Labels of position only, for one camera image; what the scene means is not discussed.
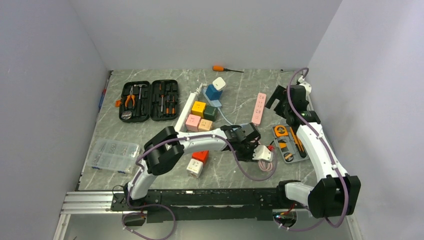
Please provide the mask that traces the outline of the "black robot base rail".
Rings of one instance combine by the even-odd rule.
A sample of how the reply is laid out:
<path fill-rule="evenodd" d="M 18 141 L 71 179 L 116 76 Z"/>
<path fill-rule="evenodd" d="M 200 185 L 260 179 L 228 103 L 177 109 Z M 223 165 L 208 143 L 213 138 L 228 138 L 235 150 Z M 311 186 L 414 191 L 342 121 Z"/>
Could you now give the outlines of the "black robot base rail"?
<path fill-rule="evenodd" d="M 276 188 L 151 189 L 146 197 L 130 203 L 127 205 L 123 193 L 114 193 L 110 209 L 135 212 L 143 207 L 148 223 L 161 223 L 172 219 L 271 221 L 273 215 L 302 208 L 299 203 L 284 200 Z"/>

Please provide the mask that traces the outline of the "white cube socket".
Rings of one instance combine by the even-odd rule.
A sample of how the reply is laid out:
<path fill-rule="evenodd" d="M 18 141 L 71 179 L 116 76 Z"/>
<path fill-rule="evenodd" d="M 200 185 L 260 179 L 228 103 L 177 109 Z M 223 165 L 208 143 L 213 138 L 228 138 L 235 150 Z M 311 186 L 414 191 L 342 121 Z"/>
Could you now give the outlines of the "white cube socket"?
<path fill-rule="evenodd" d="M 204 163 L 197 159 L 192 158 L 186 168 L 187 174 L 193 178 L 198 179 L 203 171 Z"/>

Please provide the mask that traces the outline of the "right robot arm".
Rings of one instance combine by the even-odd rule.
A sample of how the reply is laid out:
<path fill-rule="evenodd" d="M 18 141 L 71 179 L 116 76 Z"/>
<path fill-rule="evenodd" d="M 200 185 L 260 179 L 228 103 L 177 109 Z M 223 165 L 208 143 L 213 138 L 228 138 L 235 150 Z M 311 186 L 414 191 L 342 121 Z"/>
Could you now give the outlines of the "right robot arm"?
<path fill-rule="evenodd" d="M 297 180 L 278 184 L 276 203 L 287 208 L 293 202 L 306 206 L 313 217 L 328 218 L 352 215 L 361 189 L 358 176 L 350 175 L 338 161 L 324 134 L 317 113 L 308 110 L 307 90 L 302 85 L 277 86 L 265 107 L 284 118 L 300 140 L 316 174 L 315 186 Z"/>

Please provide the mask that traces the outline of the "pink power strip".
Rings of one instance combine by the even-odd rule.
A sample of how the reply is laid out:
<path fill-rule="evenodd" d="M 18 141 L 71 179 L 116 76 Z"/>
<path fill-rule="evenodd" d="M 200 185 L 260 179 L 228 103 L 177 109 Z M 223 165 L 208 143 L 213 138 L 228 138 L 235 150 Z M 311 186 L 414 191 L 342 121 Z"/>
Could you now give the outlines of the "pink power strip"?
<path fill-rule="evenodd" d="M 265 93 L 258 93 L 257 99 L 254 105 L 251 122 L 258 127 L 262 121 L 264 108 L 266 105 L 267 95 Z"/>

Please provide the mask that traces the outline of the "yellow cube socket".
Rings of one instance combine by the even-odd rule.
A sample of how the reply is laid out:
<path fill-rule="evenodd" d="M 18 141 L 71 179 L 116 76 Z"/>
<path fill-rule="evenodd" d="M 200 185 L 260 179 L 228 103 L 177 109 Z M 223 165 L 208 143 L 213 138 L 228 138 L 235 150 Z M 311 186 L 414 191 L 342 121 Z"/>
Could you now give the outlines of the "yellow cube socket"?
<path fill-rule="evenodd" d="M 204 118 L 204 112 L 207 104 L 202 101 L 195 101 L 191 107 L 191 114 Z"/>

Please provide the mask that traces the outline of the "pink cube socket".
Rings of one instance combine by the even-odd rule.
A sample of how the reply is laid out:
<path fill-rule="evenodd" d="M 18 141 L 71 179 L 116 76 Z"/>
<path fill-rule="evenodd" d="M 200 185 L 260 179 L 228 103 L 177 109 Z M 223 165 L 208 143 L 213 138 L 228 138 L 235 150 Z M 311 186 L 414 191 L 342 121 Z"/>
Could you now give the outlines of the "pink cube socket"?
<path fill-rule="evenodd" d="M 198 132 L 201 120 L 202 118 L 200 116 L 189 114 L 185 122 L 186 130 L 190 132 Z"/>

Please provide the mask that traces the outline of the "blue cube socket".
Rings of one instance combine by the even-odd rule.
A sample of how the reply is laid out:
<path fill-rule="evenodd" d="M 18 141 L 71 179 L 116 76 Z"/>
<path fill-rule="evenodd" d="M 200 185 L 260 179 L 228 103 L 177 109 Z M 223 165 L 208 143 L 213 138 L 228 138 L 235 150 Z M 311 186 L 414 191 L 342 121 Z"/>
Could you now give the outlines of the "blue cube socket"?
<path fill-rule="evenodd" d="M 219 100 L 223 90 L 217 91 L 212 84 L 209 84 L 206 88 L 205 94 L 211 100 Z"/>

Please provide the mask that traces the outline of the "black tool case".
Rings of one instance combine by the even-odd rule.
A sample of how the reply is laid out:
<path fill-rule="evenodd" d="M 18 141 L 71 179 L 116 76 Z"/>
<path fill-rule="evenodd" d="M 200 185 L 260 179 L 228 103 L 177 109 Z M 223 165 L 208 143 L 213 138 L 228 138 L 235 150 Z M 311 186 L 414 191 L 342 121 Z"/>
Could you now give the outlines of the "black tool case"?
<path fill-rule="evenodd" d="M 133 86 L 135 106 L 125 108 L 125 101 Z M 167 96 L 175 96 L 175 115 L 166 115 Z M 148 119 L 156 122 L 175 120 L 179 117 L 179 85 L 175 79 L 160 79 L 152 82 L 141 80 L 124 84 L 120 100 L 115 103 L 119 107 L 118 117 L 124 123 L 141 123 Z"/>

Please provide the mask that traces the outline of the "red cube socket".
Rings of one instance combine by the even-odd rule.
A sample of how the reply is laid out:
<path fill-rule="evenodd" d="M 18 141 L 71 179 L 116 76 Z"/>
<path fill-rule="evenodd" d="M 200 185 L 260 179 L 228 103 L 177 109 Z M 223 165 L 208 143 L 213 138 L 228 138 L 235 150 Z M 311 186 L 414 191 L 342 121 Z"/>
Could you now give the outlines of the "red cube socket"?
<path fill-rule="evenodd" d="M 200 161 L 205 165 L 207 163 L 208 159 L 209 159 L 209 151 L 205 150 L 205 151 L 194 152 L 191 155 L 191 158 L 195 159 L 197 161 Z"/>

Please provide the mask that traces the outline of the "white long power strip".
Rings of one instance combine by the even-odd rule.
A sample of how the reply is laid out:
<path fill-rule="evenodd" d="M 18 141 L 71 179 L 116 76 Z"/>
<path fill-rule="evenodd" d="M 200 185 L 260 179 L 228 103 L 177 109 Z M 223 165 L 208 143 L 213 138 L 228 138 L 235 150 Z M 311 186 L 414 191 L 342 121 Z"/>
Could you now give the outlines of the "white long power strip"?
<path fill-rule="evenodd" d="M 177 132 L 185 132 L 187 130 L 186 121 L 188 116 L 191 114 L 192 106 L 197 99 L 198 99 L 198 95 L 194 92 L 191 92 L 190 95 L 188 96 L 188 99 L 184 107 L 182 108 L 181 113 L 178 117 L 178 120 L 174 126 L 174 129 Z"/>

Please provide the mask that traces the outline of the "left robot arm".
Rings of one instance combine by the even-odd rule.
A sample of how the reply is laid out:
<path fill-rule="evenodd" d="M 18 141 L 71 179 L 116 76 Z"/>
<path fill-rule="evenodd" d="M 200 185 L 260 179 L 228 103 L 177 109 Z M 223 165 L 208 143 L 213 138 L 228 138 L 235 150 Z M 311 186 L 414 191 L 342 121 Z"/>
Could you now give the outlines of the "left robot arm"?
<path fill-rule="evenodd" d="M 230 151 L 237 162 L 270 161 L 273 153 L 259 144 L 261 134 L 252 124 L 223 125 L 203 132 L 181 132 L 168 126 L 144 145 L 137 157 L 139 171 L 126 185 L 124 204 L 131 210 L 139 209 L 157 176 L 171 171 L 180 158 L 202 151 Z"/>

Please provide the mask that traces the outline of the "grey tool tray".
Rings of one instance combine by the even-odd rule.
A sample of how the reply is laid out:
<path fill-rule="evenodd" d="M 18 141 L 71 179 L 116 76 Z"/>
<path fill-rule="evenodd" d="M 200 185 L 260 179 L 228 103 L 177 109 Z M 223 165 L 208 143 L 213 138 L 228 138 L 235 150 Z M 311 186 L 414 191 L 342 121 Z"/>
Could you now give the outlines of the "grey tool tray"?
<path fill-rule="evenodd" d="M 303 145 L 304 150 L 306 151 L 307 156 L 305 158 L 302 158 L 300 156 L 300 154 L 299 154 L 299 152 L 298 152 L 298 150 L 295 146 L 294 139 L 291 135 L 290 126 L 283 125 L 283 126 L 286 126 L 286 128 L 287 128 L 288 136 L 280 137 L 280 138 L 276 138 L 276 136 L 275 136 L 275 133 L 274 133 L 274 127 L 275 126 L 272 127 L 272 131 L 273 131 L 273 134 L 274 134 L 274 142 L 275 142 L 276 146 L 278 147 L 278 149 L 279 149 L 279 151 L 282 155 L 283 160 L 284 160 L 284 153 L 286 153 L 286 152 L 290 152 L 294 156 L 294 160 L 292 162 L 285 162 L 285 160 L 284 160 L 284 162 L 286 164 L 293 164 L 293 163 L 296 163 L 296 162 L 306 161 L 306 160 L 310 159 L 303 143 L 302 143 L 302 145 Z"/>

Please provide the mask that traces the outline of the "clear plastic screw box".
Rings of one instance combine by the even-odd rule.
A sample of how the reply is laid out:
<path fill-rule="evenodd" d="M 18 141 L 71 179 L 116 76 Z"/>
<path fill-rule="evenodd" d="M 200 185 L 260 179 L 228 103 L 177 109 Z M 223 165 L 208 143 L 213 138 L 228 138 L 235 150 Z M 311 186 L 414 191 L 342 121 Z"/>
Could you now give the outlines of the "clear plastic screw box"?
<path fill-rule="evenodd" d="M 135 166 L 140 148 L 136 143 L 99 138 L 91 150 L 86 165 L 97 170 L 129 174 Z"/>

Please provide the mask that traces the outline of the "dark green cube socket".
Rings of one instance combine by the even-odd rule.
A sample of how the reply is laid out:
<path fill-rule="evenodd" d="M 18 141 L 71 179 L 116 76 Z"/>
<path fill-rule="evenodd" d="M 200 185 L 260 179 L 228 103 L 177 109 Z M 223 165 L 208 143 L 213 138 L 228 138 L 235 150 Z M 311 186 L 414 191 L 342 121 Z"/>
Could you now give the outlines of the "dark green cube socket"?
<path fill-rule="evenodd" d="M 207 105 L 203 111 L 203 119 L 215 122 L 217 119 L 218 108 Z"/>

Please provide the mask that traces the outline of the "beige cube socket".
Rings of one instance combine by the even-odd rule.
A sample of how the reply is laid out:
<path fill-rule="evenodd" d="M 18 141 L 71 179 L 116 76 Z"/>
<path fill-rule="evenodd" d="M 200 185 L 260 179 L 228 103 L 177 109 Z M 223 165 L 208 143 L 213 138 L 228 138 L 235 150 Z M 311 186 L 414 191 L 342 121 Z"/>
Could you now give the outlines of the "beige cube socket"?
<path fill-rule="evenodd" d="M 208 132 L 213 128 L 213 121 L 202 118 L 198 125 L 199 132 Z"/>

